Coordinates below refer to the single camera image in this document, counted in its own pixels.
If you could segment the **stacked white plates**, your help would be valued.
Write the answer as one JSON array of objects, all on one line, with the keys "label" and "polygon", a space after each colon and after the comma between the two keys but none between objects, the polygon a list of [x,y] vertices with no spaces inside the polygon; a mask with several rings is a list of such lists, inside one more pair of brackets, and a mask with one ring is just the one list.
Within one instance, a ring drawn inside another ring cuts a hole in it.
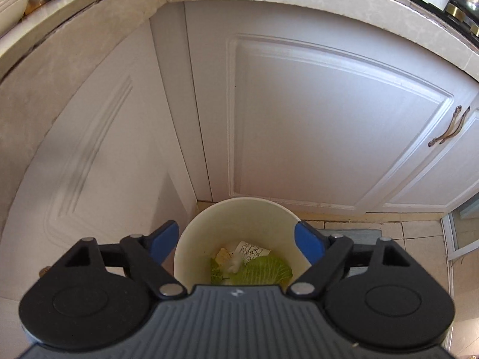
[{"label": "stacked white plates", "polygon": [[3,0],[0,11],[0,36],[4,36],[18,24],[26,11],[28,0]]}]

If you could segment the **white plastic wrap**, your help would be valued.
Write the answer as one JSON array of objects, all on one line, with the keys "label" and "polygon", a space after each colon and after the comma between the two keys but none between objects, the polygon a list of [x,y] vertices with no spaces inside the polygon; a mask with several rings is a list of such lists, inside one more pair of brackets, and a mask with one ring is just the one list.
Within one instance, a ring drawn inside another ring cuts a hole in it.
[{"label": "white plastic wrap", "polygon": [[236,274],[244,265],[244,255],[241,253],[233,254],[224,264],[223,271],[229,274]]}]

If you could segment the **orange peel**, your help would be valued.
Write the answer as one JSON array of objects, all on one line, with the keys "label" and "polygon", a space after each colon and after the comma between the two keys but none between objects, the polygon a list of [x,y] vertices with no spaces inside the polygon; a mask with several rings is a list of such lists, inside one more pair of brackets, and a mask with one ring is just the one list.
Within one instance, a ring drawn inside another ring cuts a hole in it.
[{"label": "orange peel", "polygon": [[218,265],[223,266],[229,263],[231,258],[232,258],[231,253],[229,253],[226,248],[222,247],[216,254],[214,260]]}]

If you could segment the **white paper trash bucket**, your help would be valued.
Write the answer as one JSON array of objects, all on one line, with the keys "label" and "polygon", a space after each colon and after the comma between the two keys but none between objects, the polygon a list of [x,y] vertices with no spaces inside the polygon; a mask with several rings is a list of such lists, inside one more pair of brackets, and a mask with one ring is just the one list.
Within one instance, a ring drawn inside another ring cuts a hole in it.
[{"label": "white paper trash bucket", "polygon": [[234,250],[246,241],[270,250],[292,268],[297,279],[311,263],[295,245],[300,218],[266,199],[227,199],[199,213],[186,227],[176,246],[174,275],[187,290],[208,285],[210,259],[221,248]]}]

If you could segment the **green cabbage leaf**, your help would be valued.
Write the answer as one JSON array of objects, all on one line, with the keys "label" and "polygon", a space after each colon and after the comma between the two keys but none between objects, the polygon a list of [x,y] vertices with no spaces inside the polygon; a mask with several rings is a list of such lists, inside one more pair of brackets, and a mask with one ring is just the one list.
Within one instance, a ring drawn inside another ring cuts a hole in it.
[{"label": "green cabbage leaf", "polygon": [[229,280],[229,275],[222,266],[213,258],[210,259],[210,284],[225,285]]},{"label": "green cabbage leaf", "polygon": [[292,269],[284,260],[275,255],[266,255],[243,263],[236,273],[230,274],[230,282],[239,286],[285,286],[292,276]]}]

